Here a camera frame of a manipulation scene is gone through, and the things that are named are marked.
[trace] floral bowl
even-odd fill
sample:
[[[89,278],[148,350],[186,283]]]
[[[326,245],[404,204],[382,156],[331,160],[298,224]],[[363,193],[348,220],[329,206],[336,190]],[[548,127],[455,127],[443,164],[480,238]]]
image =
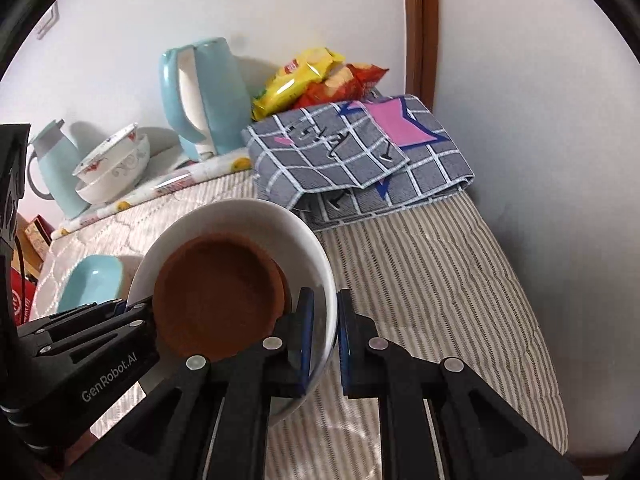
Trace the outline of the floral bowl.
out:
[[[78,181],[76,191],[90,204],[104,204],[129,192],[140,181],[149,162],[149,139],[145,134],[137,136],[138,142],[124,158],[105,170],[91,183]]]
[[[134,149],[139,137],[137,129],[138,124],[133,123],[105,139],[80,161],[72,175],[87,184],[98,180]]]

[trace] black cable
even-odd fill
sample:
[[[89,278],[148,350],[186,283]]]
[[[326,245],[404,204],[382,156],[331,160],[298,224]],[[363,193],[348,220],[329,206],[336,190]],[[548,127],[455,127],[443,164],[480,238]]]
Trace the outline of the black cable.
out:
[[[15,239],[15,248],[18,249],[18,260],[20,260],[20,276],[22,278],[22,307],[20,313],[20,324],[24,323],[24,314],[27,311],[27,305],[25,304],[25,292],[24,292],[24,281],[26,278],[24,277],[24,259],[22,259],[22,247],[20,246],[20,240],[18,240],[18,236],[16,235]]]

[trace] chip bag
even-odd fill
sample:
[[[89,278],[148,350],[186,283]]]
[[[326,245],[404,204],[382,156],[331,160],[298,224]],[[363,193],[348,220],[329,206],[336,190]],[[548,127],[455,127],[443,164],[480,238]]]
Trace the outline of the chip bag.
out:
[[[309,84],[293,107],[360,100],[378,84],[387,71],[388,68],[371,64],[347,64],[323,83]]]
[[[264,92],[253,100],[254,120],[259,121],[289,108],[310,83],[321,82],[331,67],[344,57],[327,48],[310,48],[278,69]]]

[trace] folded cloth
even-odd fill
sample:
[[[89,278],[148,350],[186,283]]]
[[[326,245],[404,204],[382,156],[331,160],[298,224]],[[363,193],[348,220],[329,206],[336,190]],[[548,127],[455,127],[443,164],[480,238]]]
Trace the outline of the folded cloth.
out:
[[[432,202],[474,178],[412,95],[290,110],[242,136],[258,196],[295,211],[313,230]]]

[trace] blue pitcher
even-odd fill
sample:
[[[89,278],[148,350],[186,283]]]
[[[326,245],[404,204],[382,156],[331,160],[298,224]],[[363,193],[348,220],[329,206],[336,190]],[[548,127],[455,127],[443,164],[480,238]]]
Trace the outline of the blue pitcher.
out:
[[[164,114],[191,160],[244,146],[251,98],[225,38],[172,48],[160,60]]]
[[[89,207],[76,193],[78,179],[71,175],[82,157],[60,128],[65,122],[51,121],[29,141],[33,151],[27,161],[27,181],[31,190],[44,200],[55,200],[65,217],[74,218]],[[38,166],[49,194],[39,191],[31,179],[31,161],[38,157]]]

